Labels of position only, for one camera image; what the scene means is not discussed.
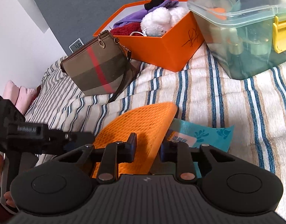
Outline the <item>person's left hand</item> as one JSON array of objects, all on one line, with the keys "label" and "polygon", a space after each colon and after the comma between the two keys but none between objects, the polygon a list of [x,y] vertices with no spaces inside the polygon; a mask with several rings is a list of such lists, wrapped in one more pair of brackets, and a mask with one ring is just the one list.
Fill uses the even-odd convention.
[{"label": "person's left hand", "polygon": [[[3,173],[3,167],[4,167],[4,158],[2,155],[0,155],[0,183],[1,183],[1,177],[2,177],[2,173]],[[4,194],[4,198],[6,200],[6,204],[13,207],[13,208],[16,208],[16,205],[11,197],[11,194],[10,192],[6,192]]]}]

